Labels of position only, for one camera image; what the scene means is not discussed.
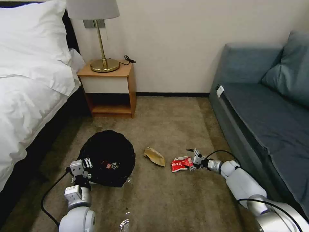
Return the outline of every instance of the beige carpet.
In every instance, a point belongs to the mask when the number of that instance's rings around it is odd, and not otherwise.
[[[136,165],[130,182],[122,188],[93,186],[91,208],[96,212],[95,231],[119,231],[120,223],[126,218],[130,218],[130,232],[256,231],[253,217],[237,205],[222,176],[206,169],[171,172],[171,161],[189,154],[186,149],[196,147],[202,154],[229,149],[208,99],[138,97],[134,119],[73,119],[40,167],[51,182],[31,182],[2,232],[57,231],[40,210],[41,197],[63,169],[77,158],[86,140],[102,130],[115,130],[130,140],[136,153]],[[147,146],[165,157],[166,167],[157,166],[143,156]],[[218,156],[232,159],[225,154]],[[68,175],[45,201],[47,210],[59,221],[67,213],[63,193],[70,185]]]

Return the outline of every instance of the black bed frame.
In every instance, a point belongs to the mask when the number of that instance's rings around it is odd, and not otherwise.
[[[34,2],[0,2],[0,7],[12,8],[30,3]],[[62,19],[67,31],[69,48],[74,48],[79,52],[76,36],[67,12],[64,13]],[[39,166],[61,129],[66,125],[70,117],[81,115],[90,115],[82,87],[68,99],[53,119],[40,131],[32,144],[26,149],[26,158],[15,164],[11,176],[4,189],[0,192],[0,199],[2,199],[0,228],[5,223],[30,180],[34,176],[44,180],[44,176],[39,172]]]

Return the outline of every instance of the baseboard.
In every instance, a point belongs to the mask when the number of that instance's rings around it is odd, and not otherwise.
[[[158,96],[158,97],[208,97],[209,93],[184,93],[184,92],[137,92],[137,96]]]

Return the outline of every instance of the wooden nightstand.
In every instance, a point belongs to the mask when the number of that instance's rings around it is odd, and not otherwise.
[[[136,83],[132,63],[120,64],[119,69],[102,73],[92,71],[89,62],[77,75],[92,116],[134,117]]]

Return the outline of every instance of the white wall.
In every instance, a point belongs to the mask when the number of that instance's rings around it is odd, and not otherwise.
[[[308,0],[117,0],[101,29],[107,57],[136,60],[139,92],[209,92],[227,42],[280,42],[309,31]],[[100,57],[95,29],[72,20],[86,61]]]

